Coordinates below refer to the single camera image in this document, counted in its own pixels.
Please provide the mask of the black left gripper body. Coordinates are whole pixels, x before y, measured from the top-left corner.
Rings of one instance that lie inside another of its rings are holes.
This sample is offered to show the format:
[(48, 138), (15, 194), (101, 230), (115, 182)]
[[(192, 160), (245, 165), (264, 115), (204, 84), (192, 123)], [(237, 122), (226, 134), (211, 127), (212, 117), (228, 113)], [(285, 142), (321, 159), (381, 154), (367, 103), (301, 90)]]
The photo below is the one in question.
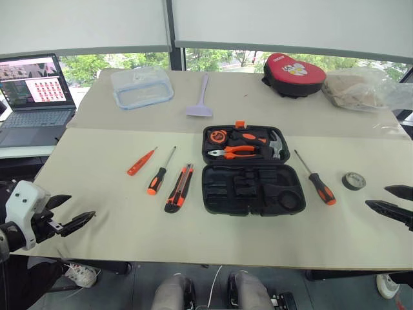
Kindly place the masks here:
[(47, 208), (40, 213), (35, 213), (31, 219), (32, 230), (35, 235), (36, 243), (41, 243), (56, 234), (61, 235), (63, 226), (53, 221), (53, 212)]

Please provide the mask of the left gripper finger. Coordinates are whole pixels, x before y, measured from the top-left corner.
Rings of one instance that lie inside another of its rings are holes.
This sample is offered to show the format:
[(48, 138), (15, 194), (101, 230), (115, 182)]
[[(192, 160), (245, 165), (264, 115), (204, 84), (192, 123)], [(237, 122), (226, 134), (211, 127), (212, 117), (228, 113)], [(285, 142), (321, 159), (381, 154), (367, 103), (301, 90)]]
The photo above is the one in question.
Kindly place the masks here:
[(85, 226), (95, 215), (95, 211), (88, 211), (76, 216), (72, 219), (72, 221), (63, 225), (63, 228), (60, 230), (59, 235), (66, 237), (76, 232), (77, 230)]
[(59, 194), (50, 197), (48, 200), (48, 210), (51, 211), (68, 201), (72, 196), (67, 194)]

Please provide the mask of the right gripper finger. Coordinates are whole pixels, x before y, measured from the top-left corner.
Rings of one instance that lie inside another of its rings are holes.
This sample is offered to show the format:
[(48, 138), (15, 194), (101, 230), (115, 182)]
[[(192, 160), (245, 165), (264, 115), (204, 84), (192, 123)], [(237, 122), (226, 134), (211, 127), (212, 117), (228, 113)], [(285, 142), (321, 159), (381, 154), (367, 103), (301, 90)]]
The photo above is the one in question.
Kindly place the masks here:
[(413, 187), (408, 185), (390, 185), (386, 186), (385, 190), (389, 193), (404, 200), (413, 200)]
[(382, 200), (366, 200), (365, 203), (376, 213), (404, 223), (412, 231), (412, 211)]

